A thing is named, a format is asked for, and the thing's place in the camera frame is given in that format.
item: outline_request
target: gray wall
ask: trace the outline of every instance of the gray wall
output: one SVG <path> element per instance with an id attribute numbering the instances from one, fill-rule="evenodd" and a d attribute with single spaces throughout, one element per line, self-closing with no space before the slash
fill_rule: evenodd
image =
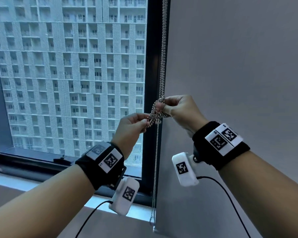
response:
<path id="1" fill-rule="evenodd" d="M 0 186 L 0 206 L 22 194 L 23 191 Z M 93 209 L 84 207 L 68 224 L 58 238 L 75 237 Z M 149 222 L 97 210 L 88 220 L 80 238 L 163 238 L 152 232 Z"/>
<path id="2" fill-rule="evenodd" d="M 228 123 L 298 182 L 298 0 L 171 0 L 166 96 L 178 94 L 191 94 L 209 120 Z M 156 229 L 181 238 L 246 237 L 217 184 L 179 185 L 171 157 L 192 153 L 192 145 L 164 120 Z M 208 165 L 200 175 L 220 180 Z M 252 238 L 260 237 L 238 211 Z"/>

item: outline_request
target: black window frame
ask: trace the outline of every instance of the black window frame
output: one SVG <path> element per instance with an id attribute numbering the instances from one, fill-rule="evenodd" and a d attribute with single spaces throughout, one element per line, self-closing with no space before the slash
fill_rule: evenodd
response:
<path id="1" fill-rule="evenodd" d="M 168 0 L 168 19 L 170 13 L 170 0 Z M 160 62 L 161 62 L 161 41 L 162 41 L 162 0 L 148 0 L 147 8 L 147 45 L 146 45 L 146 72 L 145 72 L 145 97 L 144 112 L 150 113 L 152 105 L 159 96 L 160 81 Z M 4 144 L 13 145 L 8 113 L 6 111 L 6 102 L 0 79 L 0 113 L 5 114 L 6 119 L 0 118 L 0 132 L 9 135 L 0 135 L 0 146 Z M 158 164 L 161 143 L 161 127 L 159 126 L 158 136 Z M 143 136 L 142 153 L 142 177 L 134 177 L 140 183 L 139 192 L 135 197 L 134 203 L 151 206 L 152 190 L 154 181 L 155 167 L 155 146 L 157 139 L 157 127 L 153 126 L 147 129 Z M 28 150 L 18 147 L 6 147 L 4 152 L 0 152 L 0 173 L 29 179 L 38 182 L 44 182 L 50 177 L 61 172 L 68 166 L 55 164 L 54 158 L 60 158 L 62 155 Z M 75 161 L 78 158 L 66 156 L 66 160 Z M 100 187 L 95 194 L 105 197 L 112 197 L 115 191 L 106 186 Z"/>

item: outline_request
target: black cable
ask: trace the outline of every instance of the black cable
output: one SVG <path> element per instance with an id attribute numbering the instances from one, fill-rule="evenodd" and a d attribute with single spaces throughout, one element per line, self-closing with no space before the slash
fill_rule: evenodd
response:
<path id="1" fill-rule="evenodd" d="M 234 210 L 235 210 L 235 212 L 236 212 L 238 218 L 240 219 L 240 221 L 241 221 L 241 223 L 242 223 L 242 225 L 243 225 L 243 227 L 244 227 L 244 229 L 245 229 L 245 231 L 246 231 L 248 237 L 251 238 L 250 235 L 249 235 L 249 233 L 248 233 L 248 231 L 247 231 L 247 229 L 246 229 L 246 227 L 245 227 L 245 225 L 244 225 L 244 223 L 243 223 L 243 221 L 242 221 L 242 219 L 241 219 L 241 217 L 240 217 L 240 215 L 239 215 L 239 213 L 237 212 L 237 209 L 235 208 L 235 205 L 234 205 L 234 203 L 233 203 L 233 201 L 232 201 L 230 195 L 228 194 L 228 192 L 226 191 L 226 189 L 223 187 L 223 185 L 221 185 L 217 180 L 213 179 L 212 177 L 208 177 L 208 176 L 198 176 L 198 177 L 196 177 L 196 178 L 197 178 L 198 180 L 199 180 L 199 179 L 203 179 L 203 178 L 210 179 L 210 180 L 215 181 L 219 186 L 221 186 L 221 188 L 225 191 L 226 195 L 228 196 L 228 198 L 229 198 L 231 204 L 233 205 Z"/>
<path id="2" fill-rule="evenodd" d="M 98 207 L 100 207 L 102 204 L 105 204 L 105 203 L 110 203 L 110 204 L 112 204 L 112 201 L 111 201 L 111 200 L 107 200 L 107 201 L 104 201 L 104 202 L 100 203 L 100 204 L 99 204 L 99 205 L 98 205 L 98 206 L 91 212 L 91 214 L 87 217 L 87 219 L 85 220 L 85 222 L 84 222 L 84 224 L 82 225 L 82 227 L 79 229 L 79 231 L 78 231 L 77 235 L 75 236 L 75 238 L 78 237 L 78 235 L 79 235 L 80 232 L 82 231 L 84 225 L 86 224 L 86 222 L 88 221 L 88 219 L 91 217 L 91 215 L 97 210 Z"/>

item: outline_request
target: white plastic housing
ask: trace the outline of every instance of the white plastic housing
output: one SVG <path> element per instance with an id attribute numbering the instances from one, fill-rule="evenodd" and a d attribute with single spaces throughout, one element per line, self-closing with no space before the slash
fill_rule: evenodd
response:
<path id="1" fill-rule="evenodd" d="M 122 216 L 127 215 L 139 190 L 139 182 L 132 177 L 123 178 L 112 197 L 109 208 Z"/>
<path id="2" fill-rule="evenodd" d="M 182 152 L 172 156 L 172 163 L 182 186 L 194 186 L 199 183 L 188 160 L 188 153 Z"/>

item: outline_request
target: window glass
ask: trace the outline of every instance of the window glass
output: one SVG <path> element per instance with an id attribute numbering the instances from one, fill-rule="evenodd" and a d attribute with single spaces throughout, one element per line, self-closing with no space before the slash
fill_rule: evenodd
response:
<path id="1" fill-rule="evenodd" d="M 79 157 L 143 112 L 146 18 L 146 0 L 0 0 L 14 146 Z M 127 166 L 141 167 L 142 139 Z"/>

